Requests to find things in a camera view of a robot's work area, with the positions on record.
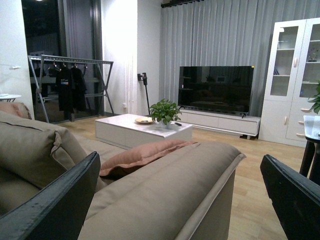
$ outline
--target flat screen tv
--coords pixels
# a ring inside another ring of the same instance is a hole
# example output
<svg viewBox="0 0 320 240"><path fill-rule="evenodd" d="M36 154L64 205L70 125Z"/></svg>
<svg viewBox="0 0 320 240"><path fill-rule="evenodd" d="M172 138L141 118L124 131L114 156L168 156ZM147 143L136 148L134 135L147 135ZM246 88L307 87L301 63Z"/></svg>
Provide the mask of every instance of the flat screen tv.
<svg viewBox="0 0 320 240"><path fill-rule="evenodd" d="M181 66L178 105L191 110L249 113L254 66Z"/></svg>

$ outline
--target white tv stand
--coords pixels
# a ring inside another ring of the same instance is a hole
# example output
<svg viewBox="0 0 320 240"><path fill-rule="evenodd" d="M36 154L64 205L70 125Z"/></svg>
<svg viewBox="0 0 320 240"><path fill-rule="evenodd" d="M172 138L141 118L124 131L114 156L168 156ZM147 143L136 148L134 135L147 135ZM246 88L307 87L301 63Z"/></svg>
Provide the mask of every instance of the white tv stand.
<svg viewBox="0 0 320 240"><path fill-rule="evenodd" d="M181 109L179 117L184 123L195 128L212 130L233 136L247 135L247 139L259 133L260 117L220 114L196 110Z"/></svg>

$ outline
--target clothes rack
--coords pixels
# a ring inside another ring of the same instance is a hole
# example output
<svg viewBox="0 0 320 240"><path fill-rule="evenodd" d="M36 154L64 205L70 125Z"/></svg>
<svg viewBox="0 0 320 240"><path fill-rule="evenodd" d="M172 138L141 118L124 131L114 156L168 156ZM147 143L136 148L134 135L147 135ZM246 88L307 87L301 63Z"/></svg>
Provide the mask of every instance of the clothes rack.
<svg viewBox="0 0 320 240"><path fill-rule="evenodd" d="M114 116L114 110L111 104L111 100L108 94L108 86L109 86L109 80L110 80L110 74L111 74L111 70L112 70L112 66L113 66L113 61L105 61L105 60L94 60L94 59L85 59L85 58L75 58L75 57L66 57L66 56L53 56L53 55L44 55L42 54L41 56L32 56L32 55L28 55L28 59L29 59L29 63L30 63L30 67L32 70L32 74L34 77L34 83L36 86L36 91L35 91L35 104L37 104L38 102L38 97L40 100L40 103L42 105L42 109L43 109L43 113L45 115L45 120L47 123L49 123L49 118L48 118L48 114L46 111L46 107L45 107L45 101L46 100L56 100L58 99L58 97L43 97L42 96L42 83L43 83L43 70L44 70L44 64L46 62L53 62L53 63L72 63L72 64L83 64L83 65L87 65L87 64L93 64L97 66L98 72L100 74L100 78L98 78L98 82L101 82L102 84L102 91L100 93L91 93L91 94L85 94L84 97L85 98L90 98L90 97L101 97L100 103L99 103L99 107L98 109L100 109L101 107L101 103L102 103L102 99L104 96L107 97L111 111L112 111L112 115ZM40 61L40 75L39 77L36 76L36 72L35 72L35 68L34 68L34 62L39 62ZM109 71L107 73L107 79L106 82L104 80L104 76L102 74L102 70L101 67L102 65L109 65ZM74 121L74 115L73 113L71 114L71 121Z"/></svg>

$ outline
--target plate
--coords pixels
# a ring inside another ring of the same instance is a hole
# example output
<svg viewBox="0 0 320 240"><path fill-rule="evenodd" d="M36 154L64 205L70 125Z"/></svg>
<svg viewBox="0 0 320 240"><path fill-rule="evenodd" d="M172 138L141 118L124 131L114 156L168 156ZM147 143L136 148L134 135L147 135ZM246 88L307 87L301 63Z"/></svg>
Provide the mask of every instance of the plate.
<svg viewBox="0 0 320 240"><path fill-rule="evenodd" d="M152 124L154 121L152 121L151 117L138 117L135 119L135 121L139 124Z"/></svg>

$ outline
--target beige sofa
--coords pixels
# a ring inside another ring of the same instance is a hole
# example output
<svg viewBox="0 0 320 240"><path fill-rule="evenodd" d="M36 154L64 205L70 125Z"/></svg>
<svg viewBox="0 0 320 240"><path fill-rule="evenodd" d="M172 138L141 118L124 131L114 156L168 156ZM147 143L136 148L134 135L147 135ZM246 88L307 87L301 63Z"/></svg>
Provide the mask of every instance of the beige sofa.
<svg viewBox="0 0 320 240"><path fill-rule="evenodd" d="M126 151L3 111L0 136L1 215L87 154L97 151L103 164ZM226 240L235 170L244 157L225 143L194 143L111 183L99 178L78 239Z"/></svg>

